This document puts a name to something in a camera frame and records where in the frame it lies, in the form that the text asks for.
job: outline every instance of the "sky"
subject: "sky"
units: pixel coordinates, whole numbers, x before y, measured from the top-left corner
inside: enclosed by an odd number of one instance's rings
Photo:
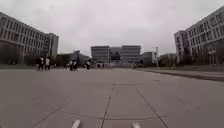
[[[224,0],[0,0],[0,12],[59,36],[59,53],[95,45],[141,45],[175,53],[174,33],[224,5]]]

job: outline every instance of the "multi-story building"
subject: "multi-story building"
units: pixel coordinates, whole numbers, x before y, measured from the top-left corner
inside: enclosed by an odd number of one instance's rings
[[[177,62],[180,62],[185,56],[189,55],[187,32],[180,30],[179,32],[174,34],[174,37],[177,51]]]
[[[110,60],[110,47],[109,46],[93,46],[91,47],[91,54],[93,61],[101,61],[104,63]]]
[[[189,51],[192,57],[203,54],[207,56],[210,64],[220,63],[217,49],[220,44],[224,43],[224,6],[187,28],[185,32],[187,33]],[[177,47],[178,56],[181,56],[180,52],[182,52],[182,48],[179,50]]]
[[[56,57],[58,39],[53,33],[43,33],[0,12],[0,47],[17,50],[20,64],[29,55]]]
[[[111,61],[121,60],[121,47],[110,47],[110,60]]]
[[[134,63],[140,61],[141,46],[123,45],[121,46],[121,58],[123,63]]]

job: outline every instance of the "distant building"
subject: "distant building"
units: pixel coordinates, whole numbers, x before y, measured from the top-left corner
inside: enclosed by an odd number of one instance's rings
[[[93,46],[91,47],[91,54],[93,61],[110,61],[110,47],[109,46]]]
[[[85,63],[85,61],[89,59],[90,59],[89,56],[80,53],[80,51],[74,51],[72,53],[61,53],[57,55],[57,65],[65,66],[69,64],[70,61],[76,60],[79,61],[78,62],[79,65],[82,66]]]
[[[156,64],[156,52],[145,52],[141,54],[141,60],[143,62],[144,66],[152,66],[153,64]]]
[[[179,59],[183,53],[183,40],[179,38],[180,47],[178,47],[178,35],[187,33],[187,41],[189,42],[189,52],[192,59],[202,54],[209,59],[210,64],[220,63],[217,49],[220,44],[224,43],[224,6],[203,18],[196,24],[181,31],[175,35],[177,54]]]
[[[53,33],[43,33],[0,12],[0,52],[5,47],[13,49],[18,53],[20,64],[31,55],[56,57],[58,40]]]
[[[187,32],[181,30],[175,33],[174,37],[177,51],[177,61],[180,62],[181,60],[184,59],[185,56],[188,56],[190,54],[189,43],[187,40]]]
[[[123,63],[140,62],[141,46],[123,45],[121,46],[121,55]]]
[[[110,47],[110,60],[111,61],[121,60],[121,47]]]

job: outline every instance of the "pole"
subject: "pole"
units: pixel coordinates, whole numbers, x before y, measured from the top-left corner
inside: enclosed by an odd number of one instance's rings
[[[159,47],[156,47],[156,67],[159,68],[159,57],[158,57],[158,53],[159,53]]]

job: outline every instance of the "stone pavement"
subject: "stone pavement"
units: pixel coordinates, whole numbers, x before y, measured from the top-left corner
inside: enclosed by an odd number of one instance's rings
[[[180,71],[180,70],[163,70],[152,68],[142,68],[137,70],[148,71],[153,73],[161,73],[167,75],[184,76],[196,79],[224,81],[224,72]]]
[[[223,128],[224,84],[129,69],[0,70],[2,128]]]

